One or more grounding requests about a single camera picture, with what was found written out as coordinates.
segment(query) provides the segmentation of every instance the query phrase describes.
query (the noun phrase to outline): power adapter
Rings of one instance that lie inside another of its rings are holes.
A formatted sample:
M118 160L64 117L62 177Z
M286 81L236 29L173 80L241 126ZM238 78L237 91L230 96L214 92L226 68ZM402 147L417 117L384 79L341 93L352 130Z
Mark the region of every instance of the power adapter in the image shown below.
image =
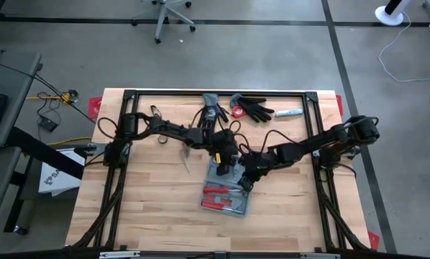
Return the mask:
M41 128L44 130L47 130L48 132L52 132L55 130L56 127L58 127L58 124L53 122L51 119L41 116L41 120L37 123Z

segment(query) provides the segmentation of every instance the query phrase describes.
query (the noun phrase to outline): concrete floor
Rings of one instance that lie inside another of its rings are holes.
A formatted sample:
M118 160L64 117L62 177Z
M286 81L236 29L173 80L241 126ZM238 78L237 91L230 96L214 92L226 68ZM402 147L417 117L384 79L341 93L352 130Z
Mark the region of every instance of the concrete floor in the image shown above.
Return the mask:
M375 22L373 12L385 0L328 0L335 22ZM430 22L413 1L413 22ZM7 0L2 12L18 17L129 19L153 9L136 0ZM192 19L325 21L321 0L198 0L179 8ZM0 48L42 54L41 75L62 90L76 89L76 104L87 111L88 99L106 87L143 88L344 88L325 26L198 25L164 26L153 41L155 25L48 24L0 22ZM381 138L370 146L398 253L430 256L430 81L396 83L381 68L378 54L398 34L398 27L337 27L337 39L360 114L380 118ZM408 29L385 52L388 69L399 79L430 77L430 31ZM29 95L46 91L35 82ZM37 135L38 101L24 104L17 125ZM344 119L349 109L344 103ZM93 125L67 106L58 110L62 124L44 142L90 136ZM76 123L68 123L68 118ZM381 235L362 160L354 166L370 231ZM9 188L6 201L13 199ZM1 233L10 202L0 215L0 253L58 248L64 244L74 201L36 201L24 220L26 237Z

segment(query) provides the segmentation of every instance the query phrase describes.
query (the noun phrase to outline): screwdriver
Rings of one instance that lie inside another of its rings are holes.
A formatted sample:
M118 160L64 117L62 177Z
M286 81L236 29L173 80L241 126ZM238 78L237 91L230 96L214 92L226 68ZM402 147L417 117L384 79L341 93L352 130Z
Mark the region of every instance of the screwdriver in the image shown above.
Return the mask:
M202 206L207 207L207 208L211 208L211 209L227 210L227 211L230 211L230 212L234 212L234 213L238 213L238 214L243 214L243 212L240 212L238 210L224 208L223 205L221 205L221 204L214 204L214 203L207 202L207 201L202 201Z
M212 202L215 202L215 198L216 198L215 196L208 195L208 194L206 194L206 195L203 196L203 199L205 199L207 201L212 201ZM232 203L228 199L220 199L220 204L221 205L226 205L226 206L231 206Z
M205 187L203 192L205 194L208 193L216 193L216 194L228 194L230 192L240 192L239 189L230 189L230 188L222 188L222 187Z

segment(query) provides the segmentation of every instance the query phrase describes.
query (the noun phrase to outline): wooden table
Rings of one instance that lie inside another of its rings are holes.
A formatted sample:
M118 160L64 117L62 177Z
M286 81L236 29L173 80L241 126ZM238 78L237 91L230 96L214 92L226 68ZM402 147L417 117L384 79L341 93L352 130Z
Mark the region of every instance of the wooden table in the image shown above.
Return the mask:
M105 89L99 118L118 120L123 92L123 88ZM317 93L324 129L341 123L335 93ZM228 97L221 97L219 103L229 108ZM150 114L152 104L161 110L163 119L187 125L203 106L203 99L200 96L141 96L139 112ZM300 109L302 103L298 98L268 97L265 106L278 111ZM294 140L306 138L303 117L273 118L266 124L256 124L249 117L243 117L240 121L240 132L247 136L250 145L257 150L270 129L280 130ZM114 134L113 126L108 122L102 123L102 128ZM109 141L95 129L92 142ZM267 145L283 142L286 140L280 135L271 134ZM180 159L180 148L181 143L172 139L164 145L159 144L157 135L134 142L115 247L128 245L129 250L166 251L310 252L315 247L324 249L310 155L290 168L271 171L257 182L252 191L249 215L237 218L198 206L209 155L204 150L191 151L188 159L192 172L190 176ZM370 243L354 175L346 168L338 168L334 172L342 217L362 243L368 246ZM84 170L67 245L76 242L98 216L106 173L107 168L101 164L91 165ZM334 222L330 216L329 223L332 238L337 244ZM106 223L104 242L108 230L109 222Z

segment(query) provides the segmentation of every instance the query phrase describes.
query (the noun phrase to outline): gray tool case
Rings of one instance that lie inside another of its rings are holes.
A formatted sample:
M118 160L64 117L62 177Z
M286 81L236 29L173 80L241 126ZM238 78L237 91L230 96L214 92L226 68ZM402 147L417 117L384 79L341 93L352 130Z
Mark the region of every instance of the gray tool case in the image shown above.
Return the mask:
M216 168L218 167L218 164L216 163L215 159L212 158L209 163L209 169L207 170L207 178L204 182L203 188L229 188L241 191L231 192L228 194L205 194L202 190L201 200L199 202L199 206L201 208L236 217L247 216L247 212L249 209L250 193L246 192L240 185L237 184L238 180L242 177L242 174L244 173L244 167L237 163L237 159L235 166L229 169L229 173L223 176L218 176L216 174ZM208 208L207 206L203 206L203 202L223 205L225 209L220 210Z

